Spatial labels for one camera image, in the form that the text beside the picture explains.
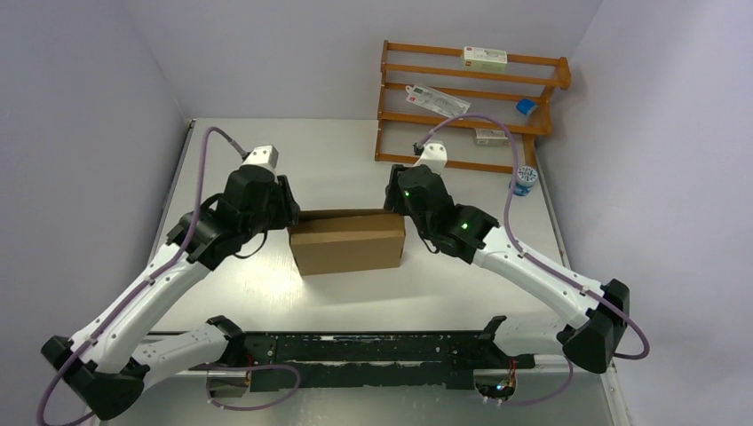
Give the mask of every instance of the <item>table surface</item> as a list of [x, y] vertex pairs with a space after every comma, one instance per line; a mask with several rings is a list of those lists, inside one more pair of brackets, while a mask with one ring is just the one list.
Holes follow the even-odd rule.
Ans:
[[[192, 208], [201, 136], [208, 126], [226, 130], [247, 149], [273, 144], [280, 151], [278, 171], [288, 175], [302, 209], [379, 208], [390, 163], [374, 162], [376, 121], [201, 119], [185, 151], [159, 235]], [[388, 149], [409, 152], [422, 126], [391, 126], [384, 134]], [[471, 143], [467, 132], [439, 134], [453, 152]], [[465, 161], [505, 162], [501, 148], [463, 149]], [[222, 138], [210, 141], [205, 194], [223, 189], [238, 167], [235, 152]], [[493, 216], [502, 213], [510, 177], [468, 170], [442, 174], [456, 202], [475, 205]], [[552, 259], [560, 260], [542, 188], [516, 197], [511, 209], [513, 231]], [[559, 321], [544, 304], [501, 277], [442, 255], [431, 255], [413, 224], [400, 268], [301, 278], [289, 252], [287, 234], [272, 232], [266, 246], [249, 260], [228, 258], [193, 287], [162, 318], [155, 330], [182, 331], [207, 318], [226, 315], [254, 331], [381, 331], [480, 329], [499, 314], [532, 327]], [[258, 245], [254, 240], [243, 252]], [[520, 372], [517, 400], [538, 398], [557, 389], [566, 369], [550, 366]], [[206, 404], [203, 380], [175, 376], [158, 383], [123, 415], [107, 425], [426, 425], [516, 424], [581, 426], [614, 424], [602, 377], [576, 371], [570, 388], [559, 397], [532, 407], [483, 405], [475, 390], [443, 386], [303, 389], [284, 404], [253, 413], [228, 413]], [[246, 394], [226, 401], [257, 405], [280, 392]]]
[[[178, 180], [159, 229], [159, 241], [193, 206], [201, 137], [208, 126], [227, 131], [239, 143], [275, 145], [278, 172], [288, 176], [301, 209], [381, 208], [392, 166], [374, 162], [377, 122], [370, 120], [200, 119], [185, 151]], [[386, 144], [409, 149], [425, 126], [397, 128]], [[441, 132], [448, 155], [472, 144], [471, 133]], [[502, 148], [475, 148], [482, 158]], [[204, 197], [221, 192], [239, 159], [219, 135], [210, 140]], [[447, 169], [442, 177], [456, 202], [501, 217], [509, 175]], [[552, 259], [560, 260], [549, 211], [540, 185], [515, 197], [511, 225], [516, 236]], [[509, 281], [458, 259], [429, 253], [416, 228], [406, 221], [406, 242], [399, 268], [301, 277], [285, 231], [269, 233], [261, 251], [248, 260], [227, 258], [191, 288], [159, 321], [155, 331], [183, 331], [216, 315], [225, 315], [253, 331], [385, 331], [482, 329], [491, 317], [535, 319], [551, 327], [559, 318], [546, 305]], [[253, 251], [258, 236], [242, 253]]]

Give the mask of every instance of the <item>gray wall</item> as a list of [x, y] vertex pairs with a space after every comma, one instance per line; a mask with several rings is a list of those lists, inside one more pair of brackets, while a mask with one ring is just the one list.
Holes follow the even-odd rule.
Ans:
[[189, 117], [375, 119], [384, 39], [568, 56], [601, 0], [125, 3]]
[[[115, 0], [0, 5], [0, 406], [31, 424], [39, 354], [146, 261], [185, 135], [169, 85]], [[66, 386], [48, 420], [73, 420]]]
[[753, 419], [752, 20], [747, 0], [605, 0], [541, 151], [574, 268], [628, 283], [653, 343], [618, 363], [637, 426]]

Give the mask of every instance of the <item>small bottle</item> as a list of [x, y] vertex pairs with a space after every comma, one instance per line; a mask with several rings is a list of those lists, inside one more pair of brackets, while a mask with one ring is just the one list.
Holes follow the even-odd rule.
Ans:
[[[539, 179], [539, 173], [531, 166], [518, 167], [518, 180], [515, 183], [515, 189], [513, 193], [520, 197], [525, 197], [531, 192], [531, 188], [535, 185], [536, 180]], [[512, 179], [507, 185], [509, 188], [512, 185]]]

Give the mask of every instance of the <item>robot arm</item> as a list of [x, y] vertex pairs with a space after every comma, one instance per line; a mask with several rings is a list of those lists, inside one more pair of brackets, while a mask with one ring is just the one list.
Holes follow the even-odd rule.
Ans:
[[157, 343], [140, 343], [188, 289], [225, 258], [240, 251], [243, 244], [259, 233], [284, 229], [297, 222], [299, 207], [287, 179], [276, 175], [276, 163], [277, 151], [273, 146], [256, 148], [230, 174], [225, 191], [202, 204], [186, 252], [172, 267], [155, 280], [149, 278], [178, 252], [193, 212], [180, 219], [149, 266], [102, 314], [70, 339], [55, 336], [44, 345], [42, 354], [60, 369], [89, 342], [100, 322], [146, 279], [147, 286], [119, 311], [99, 339], [64, 375], [71, 389], [98, 418], [116, 417], [144, 390], [180, 371], [204, 363], [227, 365], [242, 359], [244, 334], [224, 317], [209, 319], [201, 327]]
[[506, 278], [547, 304], [567, 324], [556, 334], [539, 331], [524, 335], [516, 329], [501, 329], [497, 342], [503, 352], [512, 356], [564, 353], [579, 367], [604, 373], [626, 325], [585, 291], [591, 290], [628, 313], [628, 288], [618, 280], [602, 286], [520, 243], [528, 254], [572, 277], [583, 286], [583, 291], [531, 263], [515, 249], [494, 217], [476, 207], [453, 202], [440, 177], [447, 161], [447, 151], [441, 142], [430, 140], [423, 149], [417, 153], [421, 157], [414, 166], [392, 166], [384, 208], [410, 216], [419, 236], [424, 242], [430, 241], [437, 252], [459, 257], [467, 264]]

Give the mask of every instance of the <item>blue object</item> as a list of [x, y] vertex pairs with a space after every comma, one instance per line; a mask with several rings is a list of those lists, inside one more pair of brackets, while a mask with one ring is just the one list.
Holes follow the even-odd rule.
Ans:
[[[512, 191], [518, 197], [525, 197], [531, 192], [531, 188], [536, 184], [536, 180], [539, 178], [539, 173], [531, 166], [518, 167], [518, 180], [515, 182], [515, 189]], [[509, 188], [512, 185], [512, 179], [507, 185]]]
[[520, 111], [521, 114], [526, 117], [530, 116], [536, 110], [537, 104], [531, 99], [521, 99], [515, 106], [515, 109]]

